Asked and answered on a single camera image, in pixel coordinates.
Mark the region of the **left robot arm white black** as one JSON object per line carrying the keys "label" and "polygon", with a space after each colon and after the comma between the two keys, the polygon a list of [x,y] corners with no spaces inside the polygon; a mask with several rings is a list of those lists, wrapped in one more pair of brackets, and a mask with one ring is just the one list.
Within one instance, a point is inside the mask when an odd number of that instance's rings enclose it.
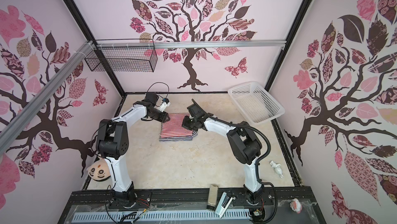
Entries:
{"label": "left robot arm white black", "polygon": [[137,101],[133,106],[112,119],[103,119],[99,124],[97,134],[97,151],[110,167],[112,179],[112,198],[125,208],[135,205],[137,196],[134,192],[133,181],[128,174],[125,154],[129,148],[128,129],[143,118],[151,118],[160,123],[170,120],[165,109],[170,106],[168,98],[147,93],[145,98]]}

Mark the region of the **blue white striped tank top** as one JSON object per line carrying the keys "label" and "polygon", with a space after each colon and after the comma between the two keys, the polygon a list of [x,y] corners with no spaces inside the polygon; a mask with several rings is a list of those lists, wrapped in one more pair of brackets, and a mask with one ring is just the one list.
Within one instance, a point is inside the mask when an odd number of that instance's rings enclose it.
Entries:
{"label": "blue white striped tank top", "polygon": [[159,138],[160,142],[179,142],[179,141],[192,141],[197,136],[197,132],[193,131],[192,134],[182,137],[169,137],[169,138]]}

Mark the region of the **white plastic laundry basket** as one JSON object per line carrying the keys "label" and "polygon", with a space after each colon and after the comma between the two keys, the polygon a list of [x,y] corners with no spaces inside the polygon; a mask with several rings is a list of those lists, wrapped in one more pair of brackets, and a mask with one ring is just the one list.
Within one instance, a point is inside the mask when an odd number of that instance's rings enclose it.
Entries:
{"label": "white plastic laundry basket", "polygon": [[284,107],[258,82],[234,86],[227,93],[251,125],[260,125],[285,114]]}

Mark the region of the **red white striped tank top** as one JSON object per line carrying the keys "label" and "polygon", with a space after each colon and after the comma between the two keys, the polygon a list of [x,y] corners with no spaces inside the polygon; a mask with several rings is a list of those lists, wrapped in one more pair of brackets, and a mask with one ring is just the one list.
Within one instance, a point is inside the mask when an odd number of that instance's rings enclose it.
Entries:
{"label": "red white striped tank top", "polygon": [[161,124],[159,138],[182,137],[192,134],[193,131],[182,128],[184,116],[187,115],[187,113],[170,113],[170,121]]}

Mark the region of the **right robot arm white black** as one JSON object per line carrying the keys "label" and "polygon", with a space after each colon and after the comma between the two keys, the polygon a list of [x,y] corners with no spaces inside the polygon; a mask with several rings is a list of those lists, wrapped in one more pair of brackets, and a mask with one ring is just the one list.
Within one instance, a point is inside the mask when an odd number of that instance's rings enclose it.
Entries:
{"label": "right robot arm white black", "polygon": [[247,201],[257,204],[263,194],[263,184],[259,182],[257,160],[261,155],[262,144],[247,122],[233,124],[205,112],[197,103],[187,107],[189,115],[184,116],[182,127],[186,130],[217,133],[227,138],[233,156],[244,165],[244,189]]}

